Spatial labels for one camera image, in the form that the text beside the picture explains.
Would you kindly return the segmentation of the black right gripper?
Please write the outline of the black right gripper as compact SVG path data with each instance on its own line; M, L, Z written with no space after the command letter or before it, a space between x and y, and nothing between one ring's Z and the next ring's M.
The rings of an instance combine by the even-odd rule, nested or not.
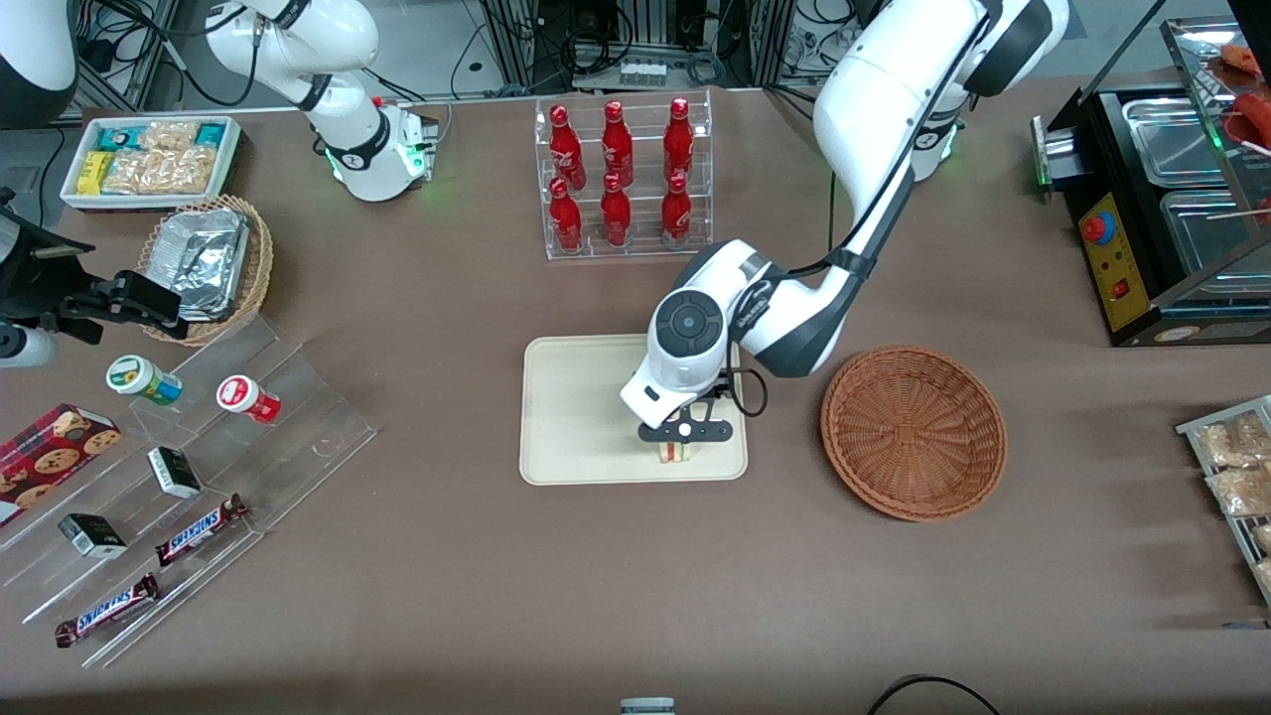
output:
M98 345L103 326L92 317L107 309L99 293L100 277L83 271L80 255L94 246L60 237L31 224L1 204L3 218L17 226L14 243L3 257L3 323L64 334L86 345ZM180 343L189 323L180 314L180 295L163 288L147 276L119 271L109 281L109 321L139 323L149 335Z

